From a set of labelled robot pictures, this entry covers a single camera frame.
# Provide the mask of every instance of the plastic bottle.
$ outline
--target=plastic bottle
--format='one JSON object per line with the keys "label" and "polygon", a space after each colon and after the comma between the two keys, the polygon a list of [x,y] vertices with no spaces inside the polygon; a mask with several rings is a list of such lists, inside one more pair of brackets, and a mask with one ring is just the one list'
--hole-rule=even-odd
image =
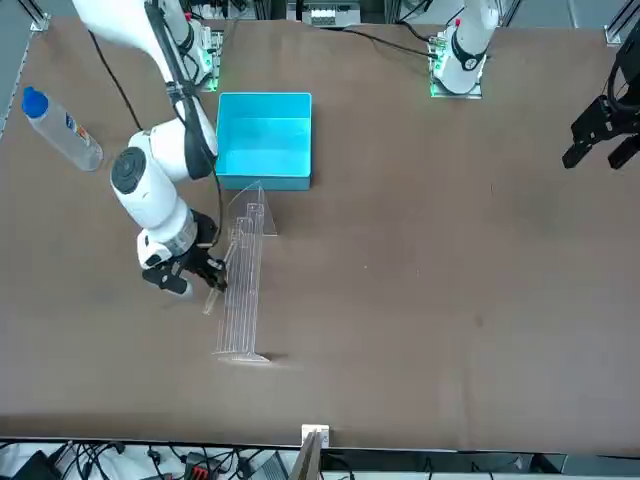
{"label": "plastic bottle", "polygon": [[33,128],[80,170],[92,171],[100,166],[103,157],[100,145],[47,95],[26,87],[22,111]]}

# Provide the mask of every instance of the blue box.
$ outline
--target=blue box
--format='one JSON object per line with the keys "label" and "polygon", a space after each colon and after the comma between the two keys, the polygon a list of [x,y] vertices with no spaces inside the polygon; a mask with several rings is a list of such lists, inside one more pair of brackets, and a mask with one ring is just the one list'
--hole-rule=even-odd
{"label": "blue box", "polygon": [[227,190],[308,190],[311,94],[220,94],[216,173]]}

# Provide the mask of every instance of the work table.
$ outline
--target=work table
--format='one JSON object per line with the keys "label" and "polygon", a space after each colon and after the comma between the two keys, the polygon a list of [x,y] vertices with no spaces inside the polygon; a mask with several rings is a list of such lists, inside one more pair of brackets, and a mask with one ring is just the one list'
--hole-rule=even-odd
{"label": "work table", "polygon": [[[54,18],[19,92],[51,94],[108,161],[74,170],[14,106],[2,433],[298,444],[301,424],[326,423],[334,446],[636,449],[640,165],[609,170],[611,144],[561,162],[613,61],[602,32],[498,30],[471,101],[430,98],[425,58],[359,36],[227,29],[221,91],[313,95],[311,190],[268,193],[279,236],[256,348],[273,362],[216,361],[204,284],[184,303],[141,279],[138,227],[109,185],[135,126],[83,25]],[[101,45],[143,126],[172,118],[152,61]],[[215,119],[217,94],[201,98]],[[211,179],[179,190],[215,215]]]}

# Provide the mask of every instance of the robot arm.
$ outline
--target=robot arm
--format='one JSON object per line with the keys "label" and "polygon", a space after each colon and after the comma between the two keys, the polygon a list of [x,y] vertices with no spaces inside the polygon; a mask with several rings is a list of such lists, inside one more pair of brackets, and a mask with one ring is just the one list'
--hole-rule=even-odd
{"label": "robot arm", "polygon": [[[187,22],[178,0],[74,0],[82,21],[98,35],[140,48],[156,62],[178,118],[136,133],[113,164],[111,184],[142,228],[138,260],[143,278],[177,295],[189,295],[183,270],[224,291],[225,265],[206,246],[220,231],[181,199],[173,182],[209,175],[217,156],[214,129],[195,95],[194,81],[210,71],[202,59],[205,30]],[[192,72],[183,58],[190,59]]]}
{"label": "robot arm", "polygon": [[452,93],[463,95],[473,89],[486,60],[487,47],[498,26],[496,0],[466,0],[459,25],[445,31],[447,49],[435,76]]}
{"label": "robot arm", "polygon": [[[629,135],[609,155],[609,165],[618,170],[640,150],[640,21],[618,50],[607,80],[606,95],[600,95],[571,125],[573,145],[562,157],[565,168],[574,168],[594,145],[619,135]],[[618,70],[629,85],[616,98],[614,84]]]}

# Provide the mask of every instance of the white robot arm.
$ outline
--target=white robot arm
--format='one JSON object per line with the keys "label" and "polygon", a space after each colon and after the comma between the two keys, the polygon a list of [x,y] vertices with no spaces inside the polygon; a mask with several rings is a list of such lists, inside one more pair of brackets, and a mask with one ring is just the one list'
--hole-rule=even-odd
{"label": "white robot arm", "polygon": [[445,31],[447,49],[435,76],[452,93],[465,94],[478,81],[489,41],[500,20],[496,1],[466,0],[459,25],[451,25]]}
{"label": "white robot arm", "polygon": [[73,1],[91,31],[154,59],[178,117],[136,133],[111,170],[116,197],[143,228],[137,240],[143,278],[189,295],[191,285],[181,277],[187,270],[224,290],[224,262],[207,253],[219,238],[219,226],[191,210],[173,185],[206,177],[217,157],[215,132],[194,86],[211,71],[204,61],[207,28],[187,22],[179,0]]}

